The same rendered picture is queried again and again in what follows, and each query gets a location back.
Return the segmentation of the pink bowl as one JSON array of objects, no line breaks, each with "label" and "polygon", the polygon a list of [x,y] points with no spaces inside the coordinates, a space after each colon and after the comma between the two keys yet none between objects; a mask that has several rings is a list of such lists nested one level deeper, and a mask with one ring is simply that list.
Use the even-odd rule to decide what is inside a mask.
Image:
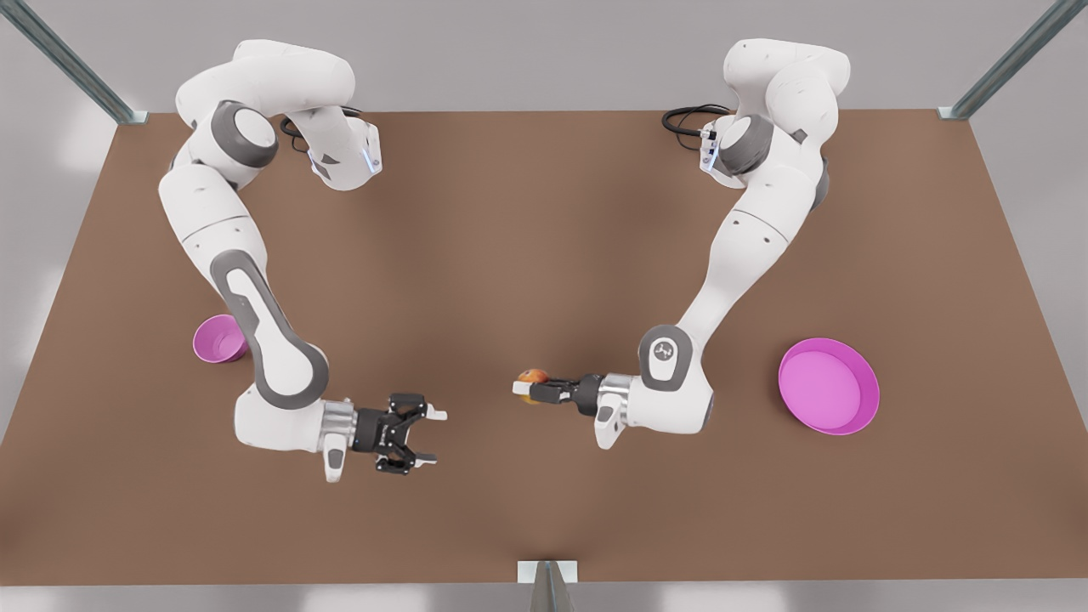
[{"label": "pink bowl", "polygon": [[230,314],[218,314],[198,326],[191,346],[199,360],[211,364],[240,360],[248,351],[242,327]]}]

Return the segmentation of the pink plate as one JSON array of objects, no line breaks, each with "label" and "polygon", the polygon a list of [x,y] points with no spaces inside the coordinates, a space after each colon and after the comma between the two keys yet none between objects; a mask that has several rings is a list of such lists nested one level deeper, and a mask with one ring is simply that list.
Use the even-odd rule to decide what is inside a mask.
[{"label": "pink plate", "polygon": [[779,394],[799,423],[817,433],[855,434],[881,407],[881,385],[856,348],[827,336],[805,338],[782,356]]}]

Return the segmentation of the silver frame post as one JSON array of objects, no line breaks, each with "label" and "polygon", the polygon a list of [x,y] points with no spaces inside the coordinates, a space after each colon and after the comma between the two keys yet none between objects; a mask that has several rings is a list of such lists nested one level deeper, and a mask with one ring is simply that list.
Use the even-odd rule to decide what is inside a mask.
[{"label": "silver frame post", "polygon": [[1024,30],[1016,42],[997,59],[982,77],[975,81],[955,105],[937,108],[937,115],[942,121],[963,122],[975,117],[984,105],[987,105],[1022,68],[1044,49],[1058,32],[1064,30],[1073,19],[1088,7],[1088,0],[1054,0],[1044,13]]},{"label": "silver frame post", "polygon": [[126,105],[122,97],[106,85],[106,81],[86,65],[84,59],[71,50],[67,42],[52,30],[51,26],[44,22],[44,17],[32,10],[25,0],[0,0],[0,15],[42,51],[44,56],[106,112],[107,117],[116,121],[120,127],[147,123],[149,113],[134,110]]},{"label": "silver frame post", "polygon": [[532,585],[529,612],[576,612],[568,585],[578,582],[574,560],[522,560],[517,583]]}]

